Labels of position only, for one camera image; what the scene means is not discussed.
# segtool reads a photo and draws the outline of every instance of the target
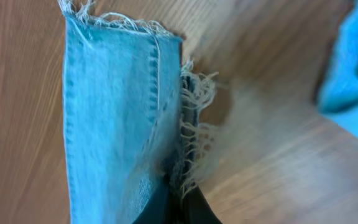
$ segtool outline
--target frayed edge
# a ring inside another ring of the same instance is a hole
[[[218,73],[212,73],[210,75],[204,75],[202,73],[194,74],[191,72],[193,69],[193,62],[187,61],[181,69],[181,77],[183,85],[181,91],[181,98],[183,101],[184,108],[190,110],[196,110],[200,112],[209,106],[216,95],[216,84],[212,80]],[[187,88],[186,79],[191,80],[193,90]],[[183,146],[188,148],[191,146],[192,150],[186,152],[185,158],[189,154],[194,155],[194,160],[185,159],[183,162],[190,164],[189,170],[184,173],[185,180],[182,183],[181,198],[183,199],[188,192],[196,188],[202,181],[207,178],[213,170],[218,166],[219,162],[219,151],[211,150],[215,134],[218,128],[216,126],[200,123],[197,126],[191,123],[180,121],[180,127],[191,131],[191,136],[181,135],[182,138],[195,138],[195,142],[190,142],[188,145]]]
[[[157,21],[145,21],[143,19],[134,20],[123,14],[116,12],[107,12],[100,16],[91,16],[88,11],[94,4],[93,0],[88,0],[86,4],[81,5],[81,9],[78,12],[73,10],[73,0],[58,0],[62,13],[74,15],[79,21],[84,24],[93,24],[94,26],[132,30],[141,33],[147,33],[152,35],[162,35],[173,37],[174,35],[166,30]],[[109,20],[110,17],[119,17],[120,19]]]

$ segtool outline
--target light blue fabric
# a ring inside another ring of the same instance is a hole
[[[327,118],[358,137],[358,1],[340,27],[318,106]]]
[[[158,182],[154,155],[178,141],[181,39],[65,17],[63,128],[71,223],[130,223]],[[156,134],[149,139],[152,129]],[[144,152],[148,139],[153,144]],[[140,177],[134,179],[139,186],[128,181],[131,175]]]

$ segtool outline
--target brown wood grain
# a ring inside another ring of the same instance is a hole
[[[223,223],[358,223],[358,140],[321,117],[316,82],[347,0],[97,1],[185,38],[220,71],[203,119],[226,124],[202,185]],[[64,19],[56,1],[0,0],[0,223],[68,223],[62,138]]]

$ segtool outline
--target wooden surface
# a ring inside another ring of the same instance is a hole
[[[223,223],[358,223],[358,140],[313,104],[347,0],[105,0],[185,38],[220,71],[203,118],[231,153],[202,185]],[[0,0],[0,223],[68,223],[64,19],[54,0]]]

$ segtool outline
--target denim fabric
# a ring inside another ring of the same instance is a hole
[[[65,17],[63,128],[71,223],[132,222],[158,182],[154,155],[165,155],[178,142],[181,39]],[[138,187],[128,181],[134,173]]]
[[[340,28],[319,109],[358,137],[358,1]]]

